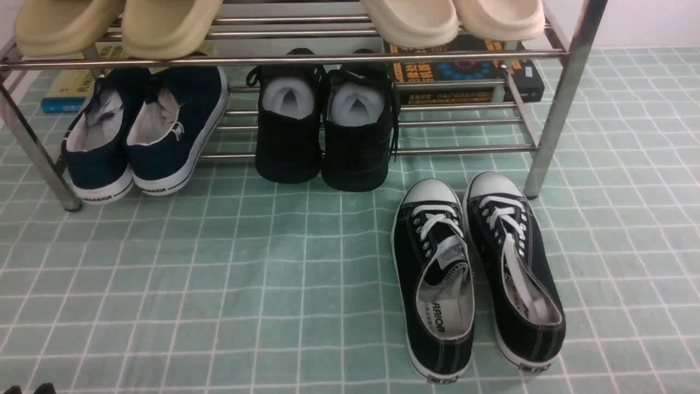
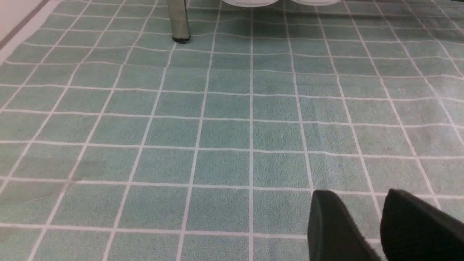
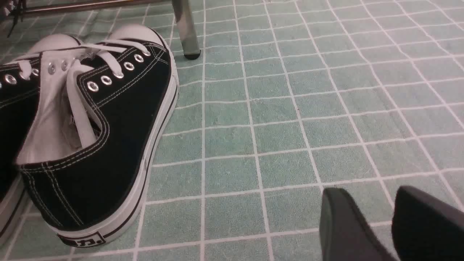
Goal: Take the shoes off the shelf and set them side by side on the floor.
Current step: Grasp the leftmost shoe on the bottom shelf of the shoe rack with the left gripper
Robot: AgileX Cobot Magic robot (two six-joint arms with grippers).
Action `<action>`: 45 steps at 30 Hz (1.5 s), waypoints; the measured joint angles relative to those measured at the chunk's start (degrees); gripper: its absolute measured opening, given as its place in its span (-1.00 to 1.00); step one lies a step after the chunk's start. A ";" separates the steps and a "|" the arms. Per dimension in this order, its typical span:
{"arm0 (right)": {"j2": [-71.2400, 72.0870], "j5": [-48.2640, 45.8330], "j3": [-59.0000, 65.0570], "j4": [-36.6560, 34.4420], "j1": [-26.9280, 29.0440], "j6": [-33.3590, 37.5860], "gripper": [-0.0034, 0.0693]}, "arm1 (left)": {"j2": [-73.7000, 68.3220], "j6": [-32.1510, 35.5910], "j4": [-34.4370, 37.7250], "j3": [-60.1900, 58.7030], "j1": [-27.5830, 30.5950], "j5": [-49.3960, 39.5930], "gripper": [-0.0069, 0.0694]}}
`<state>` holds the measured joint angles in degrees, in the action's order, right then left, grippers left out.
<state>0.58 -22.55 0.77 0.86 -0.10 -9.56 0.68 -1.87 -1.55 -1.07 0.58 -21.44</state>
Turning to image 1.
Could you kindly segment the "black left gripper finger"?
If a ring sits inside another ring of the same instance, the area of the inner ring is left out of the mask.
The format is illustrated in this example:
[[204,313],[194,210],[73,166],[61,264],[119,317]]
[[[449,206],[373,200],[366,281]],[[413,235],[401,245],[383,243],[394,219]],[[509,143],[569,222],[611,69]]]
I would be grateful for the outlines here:
[[33,394],[57,394],[57,391],[53,383],[42,383],[36,387]]

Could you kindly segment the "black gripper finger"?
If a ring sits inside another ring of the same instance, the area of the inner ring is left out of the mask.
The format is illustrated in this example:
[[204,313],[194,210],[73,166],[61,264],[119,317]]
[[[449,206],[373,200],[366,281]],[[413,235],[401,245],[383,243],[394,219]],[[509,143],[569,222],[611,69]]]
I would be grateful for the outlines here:
[[11,386],[3,394],[22,394],[22,389],[20,386]]

